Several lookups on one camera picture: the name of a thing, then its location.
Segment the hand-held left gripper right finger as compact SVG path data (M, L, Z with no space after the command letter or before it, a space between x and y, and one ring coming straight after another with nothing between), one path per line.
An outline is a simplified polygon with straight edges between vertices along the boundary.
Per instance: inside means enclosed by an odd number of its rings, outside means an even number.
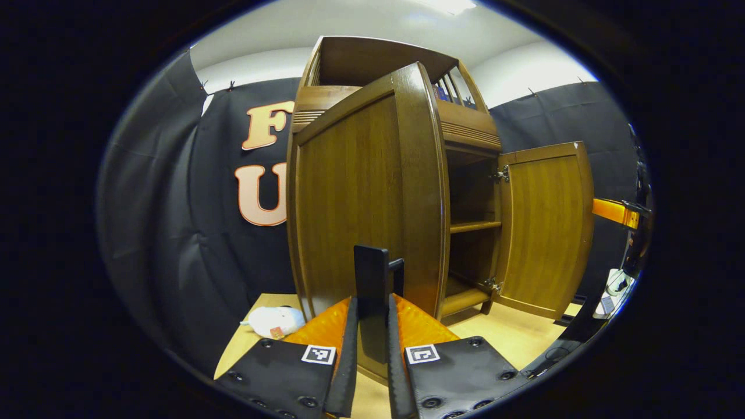
M527 384L482 336L461 339L390 294L388 386L394 418L476 418Z

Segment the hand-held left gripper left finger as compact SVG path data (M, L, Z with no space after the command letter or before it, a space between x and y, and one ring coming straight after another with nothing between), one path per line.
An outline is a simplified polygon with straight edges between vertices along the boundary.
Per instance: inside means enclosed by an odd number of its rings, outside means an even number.
M350 417L358 323L357 298L345 298L284 339L272 329L216 382L263 418Z

